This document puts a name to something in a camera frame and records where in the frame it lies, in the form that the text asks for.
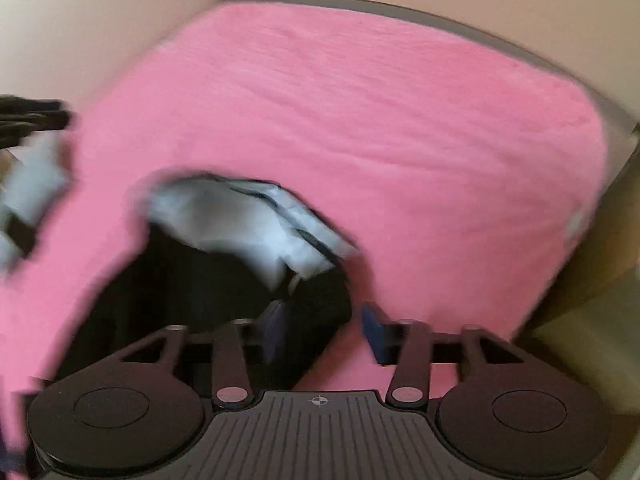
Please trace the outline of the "pink bed blanket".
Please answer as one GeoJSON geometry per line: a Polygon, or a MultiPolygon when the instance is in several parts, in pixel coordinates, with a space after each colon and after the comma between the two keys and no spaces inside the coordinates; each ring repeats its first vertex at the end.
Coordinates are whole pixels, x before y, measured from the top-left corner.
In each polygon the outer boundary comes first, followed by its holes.
{"type": "Polygon", "coordinates": [[[274,181],[359,248],[352,299],[512,336],[596,209],[608,144],[577,84],[441,30],[225,4],[155,47],[63,136],[72,185],[1,281],[2,428],[141,248],[154,185],[274,181]]]}

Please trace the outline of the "black trousers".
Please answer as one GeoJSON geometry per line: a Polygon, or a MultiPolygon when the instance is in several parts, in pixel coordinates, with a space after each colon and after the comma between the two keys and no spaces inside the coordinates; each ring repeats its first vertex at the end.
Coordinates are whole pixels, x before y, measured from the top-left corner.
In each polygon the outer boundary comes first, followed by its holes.
{"type": "Polygon", "coordinates": [[[178,174],[142,200],[143,247],[94,296],[54,376],[63,379],[169,325],[191,333],[257,321],[286,305],[281,352],[254,384],[293,388],[352,317],[345,263],[356,247],[272,182],[178,174]]]}

